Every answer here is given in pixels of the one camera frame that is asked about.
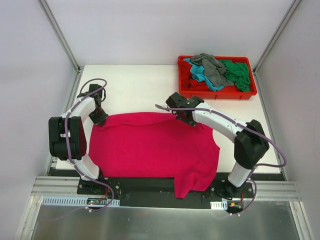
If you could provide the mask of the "magenta t shirt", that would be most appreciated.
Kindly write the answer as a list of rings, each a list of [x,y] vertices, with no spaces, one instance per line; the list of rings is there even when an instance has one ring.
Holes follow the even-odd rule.
[[[94,126],[89,156],[105,177],[172,178],[174,194],[205,191],[217,174],[220,148],[213,130],[177,120],[172,114],[111,115]]]

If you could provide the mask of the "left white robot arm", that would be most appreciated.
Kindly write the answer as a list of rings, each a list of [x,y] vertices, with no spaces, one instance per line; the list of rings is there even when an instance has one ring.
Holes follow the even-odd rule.
[[[108,114],[102,108],[106,98],[105,87],[90,84],[88,91],[81,92],[74,103],[61,116],[48,120],[49,152],[51,156],[66,161],[79,173],[82,180],[89,181],[88,188],[99,195],[106,183],[100,179],[100,169],[89,157],[91,127],[105,125]]]

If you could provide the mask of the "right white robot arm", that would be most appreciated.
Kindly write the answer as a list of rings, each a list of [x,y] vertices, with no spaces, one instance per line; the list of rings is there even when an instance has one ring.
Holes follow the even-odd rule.
[[[235,164],[215,192],[225,199],[241,194],[254,167],[270,148],[261,123],[254,119],[246,122],[227,116],[197,96],[187,99],[175,92],[165,103],[176,119],[191,126],[202,124],[210,127],[234,144]]]

